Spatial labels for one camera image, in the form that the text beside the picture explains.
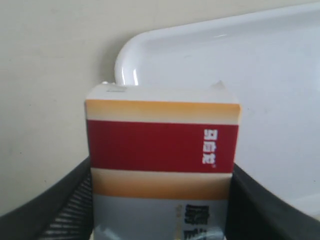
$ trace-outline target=box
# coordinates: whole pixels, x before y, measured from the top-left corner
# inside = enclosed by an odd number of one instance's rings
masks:
[[[101,84],[85,101],[95,240],[222,240],[241,106],[207,89]]]

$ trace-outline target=white tray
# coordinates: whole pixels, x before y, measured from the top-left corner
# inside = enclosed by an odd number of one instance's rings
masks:
[[[142,33],[121,50],[115,79],[186,88],[223,81],[243,106],[237,164],[320,214],[320,3]]]

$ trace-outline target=orange stripe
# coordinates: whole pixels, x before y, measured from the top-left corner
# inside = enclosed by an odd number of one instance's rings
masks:
[[[93,192],[148,199],[226,200],[231,173],[177,173],[91,168]]]
[[[86,100],[90,120],[237,125],[239,104]]]

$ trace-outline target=red stripe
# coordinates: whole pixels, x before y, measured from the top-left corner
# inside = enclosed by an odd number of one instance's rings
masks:
[[[204,130],[217,129],[215,164],[203,164]],[[231,173],[237,125],[87,121],[94,168]]]

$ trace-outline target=box top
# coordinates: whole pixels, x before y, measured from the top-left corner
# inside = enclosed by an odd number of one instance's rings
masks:
[[[96,86],[86,99],[177,103],[238,103],[237,98],[227,91],[222,82],[203,89],[119,86],[112,83],[102,83]]]

